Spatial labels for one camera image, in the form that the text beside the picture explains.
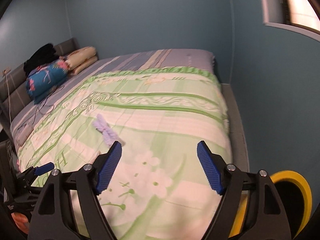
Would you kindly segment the person's hand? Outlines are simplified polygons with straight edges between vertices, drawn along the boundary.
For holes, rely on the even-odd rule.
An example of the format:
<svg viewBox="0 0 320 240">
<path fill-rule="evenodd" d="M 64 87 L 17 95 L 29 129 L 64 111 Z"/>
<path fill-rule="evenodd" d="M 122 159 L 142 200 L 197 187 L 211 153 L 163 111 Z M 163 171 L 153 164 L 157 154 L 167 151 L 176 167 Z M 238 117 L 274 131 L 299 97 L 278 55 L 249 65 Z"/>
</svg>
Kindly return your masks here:
<svg viewBox="0 0 320 240">
<path fill-rule="evenodd" d="M 29 233 L 29 220 L 28 218 L 18 212 L 12 213 L 11 214 L 15 224 L 17 225 L 17 227 L 23 232 L 28 234 Z"/>
</svg>

